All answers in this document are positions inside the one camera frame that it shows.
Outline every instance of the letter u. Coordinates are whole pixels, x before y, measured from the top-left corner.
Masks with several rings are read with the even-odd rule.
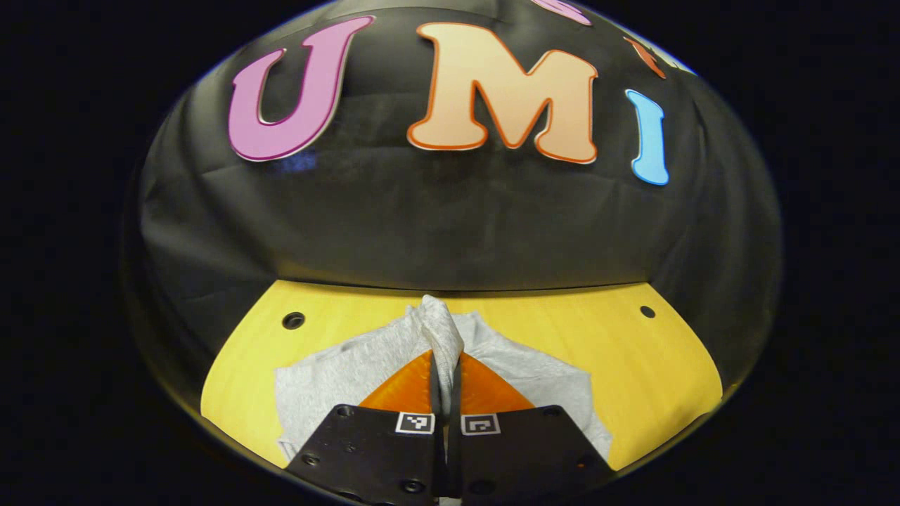
[[[289,157],[309,146],[328,127],[338,106],[347,49],[356,32],[375,21],[363,16],[338,23],[307,37],[310,48],[297,106],[279,122],[260,116],[260,103],[269,69],[287,50],[269,53],[234,78],[229,109],[231,147],[242,158],[265,161]]]

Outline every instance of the hole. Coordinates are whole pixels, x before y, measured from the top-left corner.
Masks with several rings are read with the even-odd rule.
[[[306,321],[306,317],[303,316],[302,312],[291,312],[288,313],[287,316],[282,320],[282,325],[288,330],[299,329],[300,326]]]
[[[362,502],[362,501],[363,501],[363,499],[362,499],[361,497],[359,497],[359,496],[356,495],[355,493],[351,493],[351,492],[339,492],[337,495],[339,495],[339,496],[341,496],[341,497],[344,497],[344,498],[347,498],[347,499],[349,499],[350,501],[357,501],[357,502]]]
[[[583,455],[578,462],[575,464],[579,469],[584,469],[585,467],[591,467],[594,463],[597,462],[597,458],[595,458],[591,454]]]
[[[417,480],[407,480],[400,487],[406,493],[422,493],[425,491],[425,485]]]
[[[472,482],[469,485],[469,492],[476,493],[478,495],[487,495],[494,492],[496,488],[497,485],[490,480],[478,480],[477,482]]]

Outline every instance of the yellow tabletop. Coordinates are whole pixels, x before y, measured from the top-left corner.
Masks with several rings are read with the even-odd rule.
[[[688,324],[650,285],[528,292],[440,293],[277,281],[232,332],[203,386],[201,414],[279,467],[275,369],[386,325],[431,294],[450,312],[477,311],[508,339],[591,374],[595,410],[621,469],[711,411],[716,365]],[[653,318],[641,313],[652,308]],[[282,319],[302,312],[287,330]]]

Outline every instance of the gray cloth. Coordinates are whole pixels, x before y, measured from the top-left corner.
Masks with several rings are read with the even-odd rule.
[[[429,349],[434,350],[445,415],[456,362],[465,350],[535,406],[561,405],[600,455],[608,458],[612,435],[594,412],[588,373],[504,338],[478,312],[451,314],[446,304],[430,295],[380,329],[275,369],[275,407],[283,428],[277,442],[285,458],[293,460],[335,404],[359,404]]]

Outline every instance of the blue letter i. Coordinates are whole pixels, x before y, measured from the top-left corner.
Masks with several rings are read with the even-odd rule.
[[[637,128],[640,134],[640,152],[632,160],[634,175],[651,185],[669,183],[666,171],[665,152],[662,149],[662,108],[635,90],[626,90],[625,95],[637,110]]]

